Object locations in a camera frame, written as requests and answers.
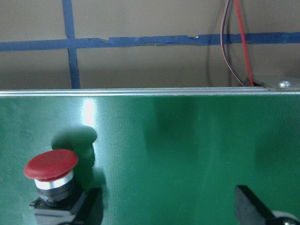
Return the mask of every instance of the red button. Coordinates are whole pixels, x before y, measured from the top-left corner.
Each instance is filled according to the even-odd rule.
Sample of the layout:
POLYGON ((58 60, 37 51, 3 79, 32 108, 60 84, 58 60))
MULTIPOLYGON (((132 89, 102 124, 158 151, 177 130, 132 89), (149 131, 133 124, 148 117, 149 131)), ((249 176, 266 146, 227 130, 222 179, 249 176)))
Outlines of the red button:
POLYGON ((77 155, 67 149, 47 151, 30 160, 24 174, 30 179, 53 181, 67 175, 77 164, 77 155))

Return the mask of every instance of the blue painter's tape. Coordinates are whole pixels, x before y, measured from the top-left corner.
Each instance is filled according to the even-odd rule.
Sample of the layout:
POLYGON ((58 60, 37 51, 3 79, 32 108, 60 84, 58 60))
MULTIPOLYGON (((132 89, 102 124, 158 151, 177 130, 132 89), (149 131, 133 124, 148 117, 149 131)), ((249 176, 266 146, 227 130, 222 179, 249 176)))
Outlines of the blue painter's tape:
POLYGON ((68 40, 0 42, 0 52, 53 50, 66 48, 68 40))
MULTIPOLYGON (((295 33, 250 33, 246 34, 250 44, 293 44, 300 43, 300 32, 295 33)), ((224 43, 240 43, 240 34, 224 35, 224 43)), ((189 36, 157 36, 157 37, 111 37, 108 40, 100 38, 77 38, 45 41, 0 42, 0 52, 52 50, 62 48, 114 48, 138 45, 220 45, 218 34, 189 36)))
POLYGON ((80 78, 77 67, 77 50, 72 48, 67 50, 69 54, 69 68, 71 75, 72 89, 80 89, 80 78))
POLYGON ((72 1, 62 0, 62 9, 64 13, 66 36, 67 38, 75 38, 72 1))

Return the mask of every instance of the green board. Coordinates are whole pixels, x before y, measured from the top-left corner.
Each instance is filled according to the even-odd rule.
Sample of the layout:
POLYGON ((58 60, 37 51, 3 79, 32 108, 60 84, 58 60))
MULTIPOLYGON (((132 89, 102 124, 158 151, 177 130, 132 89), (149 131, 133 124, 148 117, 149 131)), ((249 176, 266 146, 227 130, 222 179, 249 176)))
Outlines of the green board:
POLYGON ((34 225, 35 155, 74 150, 103 225, 237 225, 234 187, 300 217, 300 93, 0 97, 0 224, 34 225))

